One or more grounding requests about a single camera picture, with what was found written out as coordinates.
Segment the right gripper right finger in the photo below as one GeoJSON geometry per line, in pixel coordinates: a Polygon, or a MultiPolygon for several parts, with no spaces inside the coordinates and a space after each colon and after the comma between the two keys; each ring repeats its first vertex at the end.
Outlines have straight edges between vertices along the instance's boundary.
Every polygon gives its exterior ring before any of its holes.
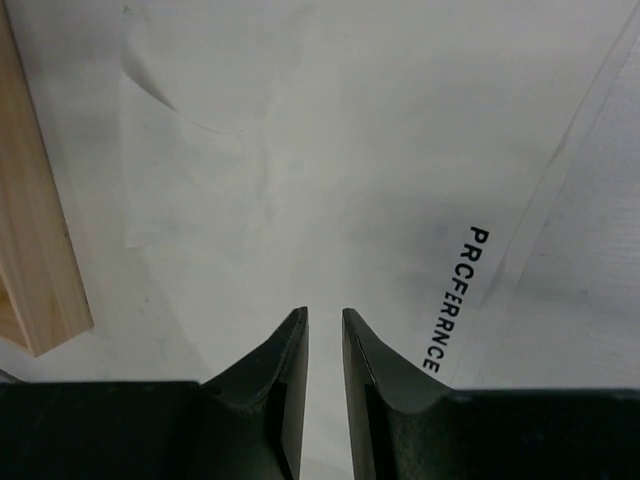
{"type": "Polygon", "coordinates": [[[357,479],[636,479],[636,389],[453,389],[352,308],[343,364],[357,479]]]}

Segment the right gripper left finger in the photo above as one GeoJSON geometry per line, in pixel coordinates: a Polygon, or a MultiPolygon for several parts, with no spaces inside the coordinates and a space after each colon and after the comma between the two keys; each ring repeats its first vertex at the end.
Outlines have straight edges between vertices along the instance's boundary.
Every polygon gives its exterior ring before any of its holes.
{"type": "Polygon", "coordinates": [[[5,479],[296,479],[308,311],[211,380],[5,384],[5,479]]]}

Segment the white underwear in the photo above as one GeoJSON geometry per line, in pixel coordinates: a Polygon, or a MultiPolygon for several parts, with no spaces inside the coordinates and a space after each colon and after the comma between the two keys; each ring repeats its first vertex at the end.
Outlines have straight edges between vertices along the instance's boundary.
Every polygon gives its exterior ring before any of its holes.
{"type": "Polygon", "coordinates": [[[302,474],[352,475],[341,312],[447,378],[635,1],[129,1],[124,242],[214,368],[309,309],[302,474]]]}

